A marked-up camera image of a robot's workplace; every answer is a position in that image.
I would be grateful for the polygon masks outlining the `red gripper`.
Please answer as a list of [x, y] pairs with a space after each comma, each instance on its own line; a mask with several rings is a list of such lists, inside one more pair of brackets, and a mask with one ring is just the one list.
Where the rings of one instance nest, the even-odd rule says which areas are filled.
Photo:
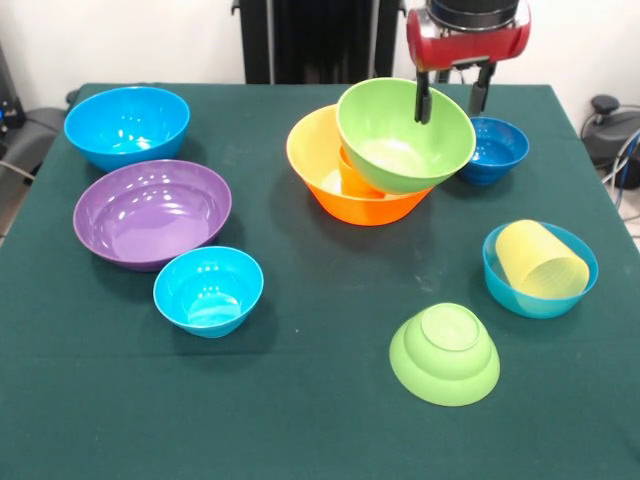
[[416, 68], [415, 121], [428, 124], [432, 97], [429, 72], [477, 66], [471, 87], [469, 113], [481, 114], [486, 106], [497, 62], [519, 56], [531, 31], [531, 11], [526, 2], [492, 2], [492, 11], [464, 11], [460, 2], [427, 2], [411, 9], [406, 37]]

